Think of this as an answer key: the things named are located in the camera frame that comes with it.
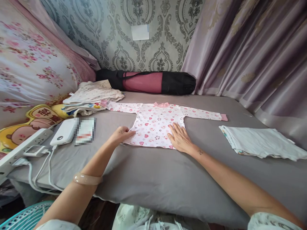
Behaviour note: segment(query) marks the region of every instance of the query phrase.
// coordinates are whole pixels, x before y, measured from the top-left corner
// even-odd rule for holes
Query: wall
[[[41,0],[51,18],[102,68],[180,71],[205,0]],[[149,24],[149,40],[130,26]]]

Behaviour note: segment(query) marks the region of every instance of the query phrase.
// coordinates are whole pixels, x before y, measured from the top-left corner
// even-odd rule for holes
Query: bag strap
[[[124,73],[124,75],[125,75],[125,77],[123,77],[122,79],[123,80],[128,80],[128,79],[130,79],[130,78],[132,78],[132,77],[135,77],[135,76],[137,76],[137,75],[147,75],[147,74],[151,74],[151,73],[162,73],[162,71],[145,71],[145,72],[140,72],[140,73],[136,73],[136,74],[134,74],[134,75],[131,75],[131,76],[126,76],[127,75],[127,72],[125,72]]]

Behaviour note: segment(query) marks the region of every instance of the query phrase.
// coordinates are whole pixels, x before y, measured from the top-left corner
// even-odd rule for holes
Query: finger
[[[127,132],[125,135],[127,138],[132,137],[135,134],[135,131]]]
[[[176,130],[174,129],[174,127],[172,125],[169,125],[169,128],[171,129],[172,133],[177,133]]]
[[[185,128],[183,126],[182,126],[181,129],[182,129],[183,133],[188,136],[188,133],[186,132],[186,130],[185,130]]]
[[[180,126],[178,125],[178,123],[173,123],[173,125],[174,125],[174,128],[175,128],[175,130],[176,130],[176,132],[177,133],[181,133],[181,128],[180,128]]]
[[[175,140],[174,137],[172,136],[172,134],[167,133],[167,136],[169,137],[170,141],[173,143],[173,141]]]

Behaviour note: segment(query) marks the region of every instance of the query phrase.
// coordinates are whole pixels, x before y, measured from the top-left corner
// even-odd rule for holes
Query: bracelet
[[[102,182],[102,177],[88,176],[83,173],[76,173],[73,182],[84,185],[98,185]]]

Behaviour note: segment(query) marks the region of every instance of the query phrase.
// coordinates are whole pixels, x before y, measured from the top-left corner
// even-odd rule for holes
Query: forearm
[[[303,228],[302,223],[279,201],[255,183],[229,168],[199,148],[190,154],[222,187],[222,189],[249,215],[268,212],[285,218]]]
[[[81,173],[101,177],[116,146],[106,142],[81,170]],[[78,224],[96,189],[97,185],[71,182],[38,222],[36,228],[52,219]]]

